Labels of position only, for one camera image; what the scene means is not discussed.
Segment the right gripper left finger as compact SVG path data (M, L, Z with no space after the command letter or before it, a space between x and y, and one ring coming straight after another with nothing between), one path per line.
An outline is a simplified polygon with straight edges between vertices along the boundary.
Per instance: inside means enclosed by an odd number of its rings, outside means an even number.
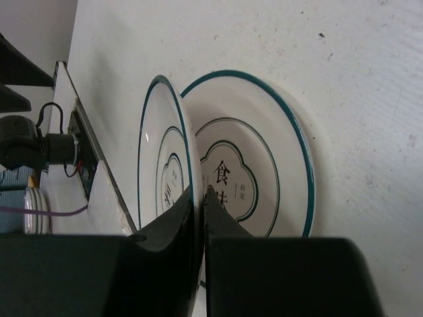
M190 190L130 236L1 236L2 316L189 316Z

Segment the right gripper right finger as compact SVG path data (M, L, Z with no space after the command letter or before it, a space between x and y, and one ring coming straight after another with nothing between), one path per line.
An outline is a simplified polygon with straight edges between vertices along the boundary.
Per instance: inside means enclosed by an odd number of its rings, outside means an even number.
M208 316L382 316L365 259L345 238L259 238L204 205Z

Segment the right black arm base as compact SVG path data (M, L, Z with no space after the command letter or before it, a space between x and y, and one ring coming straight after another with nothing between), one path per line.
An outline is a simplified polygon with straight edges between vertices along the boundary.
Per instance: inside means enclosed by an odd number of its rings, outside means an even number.
M88 199L99 162L88 129L84 126L82 116L77 110L71 112L69 125L64 128L63 109L55 102L48 102L42 106L36 128L43 123L44 110L49 106L59 110L59 133L47 133L42 136L46 166L62 166L68 178L78 176L85 197Z

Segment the white green-rimmed plate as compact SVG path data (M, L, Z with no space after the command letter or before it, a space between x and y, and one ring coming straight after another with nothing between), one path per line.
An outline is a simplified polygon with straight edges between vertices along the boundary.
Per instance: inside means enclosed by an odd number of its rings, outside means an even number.
M137 160L138 226L168 211L184 192L199 225L204 191L196 138L179 92L163 75L152 80L145 95Z
M299 120L269 83L220 70L181 94L205 188L247 232L307 237L315 215L313 159Z

